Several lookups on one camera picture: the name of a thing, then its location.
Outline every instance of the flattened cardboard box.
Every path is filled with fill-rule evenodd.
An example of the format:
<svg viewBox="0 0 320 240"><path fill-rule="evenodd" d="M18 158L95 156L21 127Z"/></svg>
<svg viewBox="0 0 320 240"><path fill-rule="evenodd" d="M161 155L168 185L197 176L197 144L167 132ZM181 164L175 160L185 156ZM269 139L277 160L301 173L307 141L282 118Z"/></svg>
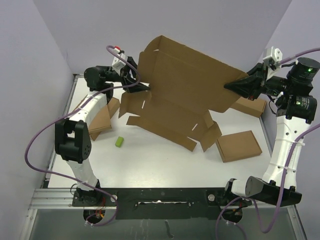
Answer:
<svg viewBox="0 0 320 240"><path fill-rule="evenodd" d="M264 113L266 104L267 102L261 98L251 101L240 97L234 104L232 104L231 108L259 118Z"/></svg>
<svg viewBox="0 0 320 240"><path fill-rule="evenodd" d="M224 163L259 156L262 150L252 131L224 135L216 146Z"/></svg>
<svg viewBox="0 0 320 240"><path fill-rule="evenodd" d="M200 142L211 147L221 131L209 110L223 113L239 99L224 84L248 75L165 36L156 37L139 55L141 82L151 91L123 93L119 117L190 151Z"/></svg>

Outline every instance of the green object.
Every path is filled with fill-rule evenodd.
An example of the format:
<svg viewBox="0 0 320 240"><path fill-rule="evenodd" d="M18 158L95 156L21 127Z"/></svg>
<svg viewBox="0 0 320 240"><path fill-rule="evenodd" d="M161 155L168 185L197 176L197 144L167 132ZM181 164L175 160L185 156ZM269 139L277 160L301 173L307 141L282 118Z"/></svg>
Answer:
<svg viewBox="0 0 320 240"><path fill-rule="evenodd" d="M121 145L122 145L122 143L124 142L124 140L125 140L125 139L124 139L122 136L119 136L118 139L117 139L116 142L115 142L115 146L118 147L118 148L120 148Z"/></svg>

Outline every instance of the white wall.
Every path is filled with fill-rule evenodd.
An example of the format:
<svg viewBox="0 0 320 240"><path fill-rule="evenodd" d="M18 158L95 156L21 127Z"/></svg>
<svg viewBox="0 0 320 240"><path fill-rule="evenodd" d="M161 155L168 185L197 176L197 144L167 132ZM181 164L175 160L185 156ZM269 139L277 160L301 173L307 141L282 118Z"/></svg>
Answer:
<svg viewBox="0 0 320 240"><path fill-rule="evenodd" d="M32 0L0 1L0 235L17 240L43 179L24 162L30 138L65 107L73 75ZM53 128L30 160L46 168Z"/></svg>
<svg viewBox="0 0 320 240"><path fill-rule="evenodd" d="M293 0L268 46L280 48L284 57L320 47L319 10L319 0ZM306 57L320 62L320 52L308 54ZM284 68L278 76L285 77L287 72L288 68ZM320 123L320 73L316 75L312 84L314 89L311 95L318 100L318 109L313 122L313 125L315 125ZM276 118L267 110L263 115L263 120L273 145L277 129ZM319 142L320 130L307 135L305 138L306 145L302 149L297 169L297 191L302 193L302 201L297 205L297 208L309 240L320 239Z"/></svg>
<svg viewBox="0 0 320 240"><path fill-rule="evenodd" d="M165 35L244 71L254 65L291 0L34 0L74 73L109 65L106 45L138 60Z"/></svg>

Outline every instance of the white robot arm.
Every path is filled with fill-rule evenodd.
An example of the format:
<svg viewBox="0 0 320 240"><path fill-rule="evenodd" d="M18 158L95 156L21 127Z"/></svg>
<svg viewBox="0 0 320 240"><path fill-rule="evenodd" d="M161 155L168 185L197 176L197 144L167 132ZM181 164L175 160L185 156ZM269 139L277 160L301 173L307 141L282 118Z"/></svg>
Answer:
<svg viewBox="0 0 320 240"><path fill-rule="evenodd" d="M286 169L280 206L297 204L301 201L302 195L296 191L296 172L304 138L298 141L288 166L286 161L295 139L307 131L314 120L317 100L309 93L313 89L311 82L320 69L320 63L307 57L300 57L288 65L277 64L281 60L282 53L278 48L268 48L264 52L263 63L258 63L250 70L248 77L224 86L250 100L256 99L260 94L266 94L277 106L276 139L266 172L262 178L250 176L248 180L231 179L225 189L226 194L231 195L230 198L250 197L276 205L283 171ZM286 78L275 76L281 67L292 67Z"/></svg>
<svg viewBox="0 0 320 240"><path fill-rule="evenodd" d="M120 48L115 47L113 52L137 68L133 58L127 57ZM130 72L130 67L118 57L114 57L111 66L95 66L84 71L84 78L89 88L88 95L80 103L79 110L74 115L55 124L55 152L67 161L77 179L96 188L100 188L100 183L89 161L92 146L88 126L113 96L112 90L103 92L113 87L112 83L107 82L120 82L128 93L149 90L148 86L140 82L133 85L136 82L134 79L136 73ZM90 205L95 205L101 200L98 191L81 182L77 184L75 196Z"/></svg>

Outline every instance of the white tabletop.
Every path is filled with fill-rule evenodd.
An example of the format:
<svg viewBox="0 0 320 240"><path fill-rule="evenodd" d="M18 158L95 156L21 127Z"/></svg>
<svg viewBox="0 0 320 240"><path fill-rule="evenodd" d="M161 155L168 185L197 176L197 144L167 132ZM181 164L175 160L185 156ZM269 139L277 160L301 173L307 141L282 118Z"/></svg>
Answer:
<svg viewBox="0 0 320 240"><path fill-rule="evenodd" d="M113 95L120 100L123 92L115 89ZM86 81L79 78L71 111L87 93ZM92 141L89 160L103 188L224 188L231 178L262 178L271 159L260 119L234 109L210 113L223 135L252 130L262 154L227 163L222 162L215 144L203 152L198 143L191 152L140 127L126 125L129 114L118 118L118 113L111 119L112 129ZM120 148L115 146L119 136L124 137ZM53 171L74 176L59 155L55 158ZM74 183L52 174L48 187L70 188Z"/></svg>

